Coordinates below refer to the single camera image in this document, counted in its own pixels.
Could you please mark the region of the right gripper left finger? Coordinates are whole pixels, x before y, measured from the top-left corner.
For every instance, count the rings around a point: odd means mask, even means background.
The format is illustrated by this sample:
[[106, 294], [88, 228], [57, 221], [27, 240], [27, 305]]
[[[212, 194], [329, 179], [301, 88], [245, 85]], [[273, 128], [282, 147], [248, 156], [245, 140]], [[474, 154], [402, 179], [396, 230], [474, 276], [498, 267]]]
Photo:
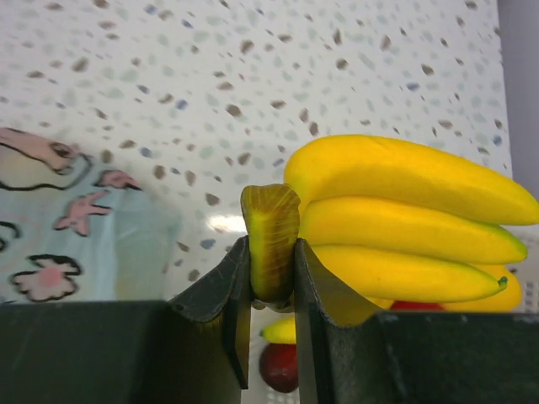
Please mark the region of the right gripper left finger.
[[248, 239], [172, 300], [5, 305], [4, 403], [238, 403], [248, 386]]

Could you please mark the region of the red apple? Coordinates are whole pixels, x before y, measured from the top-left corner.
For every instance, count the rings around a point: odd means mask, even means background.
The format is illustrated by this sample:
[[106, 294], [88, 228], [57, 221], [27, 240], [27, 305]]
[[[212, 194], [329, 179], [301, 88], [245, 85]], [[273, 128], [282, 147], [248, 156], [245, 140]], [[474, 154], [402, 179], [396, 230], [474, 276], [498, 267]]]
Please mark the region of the red apple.
[[395, 300], [392, 303], [390, 310], [391, 311], [443, 311], [444, 308], [438, 303]]

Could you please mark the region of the blue printed plastic bag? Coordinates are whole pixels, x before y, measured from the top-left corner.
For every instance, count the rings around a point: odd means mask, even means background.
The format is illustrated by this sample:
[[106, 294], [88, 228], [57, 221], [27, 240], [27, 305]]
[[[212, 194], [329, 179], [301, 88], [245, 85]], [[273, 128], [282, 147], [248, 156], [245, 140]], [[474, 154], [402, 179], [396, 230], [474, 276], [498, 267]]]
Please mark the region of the blue printed plastic bag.
[[1, 302], [154, 300], [179, 217], [129, 173], [1, 130]]

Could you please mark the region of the large yellow banana bunch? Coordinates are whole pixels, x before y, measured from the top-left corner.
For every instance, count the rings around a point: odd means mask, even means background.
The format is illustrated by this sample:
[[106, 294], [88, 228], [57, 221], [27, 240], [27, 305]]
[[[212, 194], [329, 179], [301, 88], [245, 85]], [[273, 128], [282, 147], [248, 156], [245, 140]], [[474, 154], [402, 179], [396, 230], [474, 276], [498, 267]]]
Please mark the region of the large yellow banana bunch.
[[294, 248], [364, 297], [438, 303], [447, 310], [510, 311], [526, 259], [512, 226], [538, 222], [537, 200], [487, 167], [392, 138], [341, 135], [294, 152], [281, 183], [241, 194], [251, 287], [282, 305], [293, 293]]

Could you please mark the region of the white plastic basket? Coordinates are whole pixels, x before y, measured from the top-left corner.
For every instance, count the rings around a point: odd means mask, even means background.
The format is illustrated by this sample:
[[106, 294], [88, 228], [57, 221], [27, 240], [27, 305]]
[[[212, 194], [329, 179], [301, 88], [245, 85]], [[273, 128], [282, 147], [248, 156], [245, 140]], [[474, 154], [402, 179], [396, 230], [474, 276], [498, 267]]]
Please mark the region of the white plastic basket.
[[511, 313], [386, 311], [358, 332], [336, 331], [348, 368], [345, 403], [536, 403], [538, 246], [511, 267], [522, 289]]

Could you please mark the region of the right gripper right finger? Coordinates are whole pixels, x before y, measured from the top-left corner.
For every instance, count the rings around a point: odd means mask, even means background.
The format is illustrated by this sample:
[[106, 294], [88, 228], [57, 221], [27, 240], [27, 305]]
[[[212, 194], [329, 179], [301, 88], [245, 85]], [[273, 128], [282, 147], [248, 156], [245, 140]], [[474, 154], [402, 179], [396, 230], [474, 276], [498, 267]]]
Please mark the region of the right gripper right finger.
[[303, 403], [535, 403], [538, 317], [384, 311], [295, 246]]

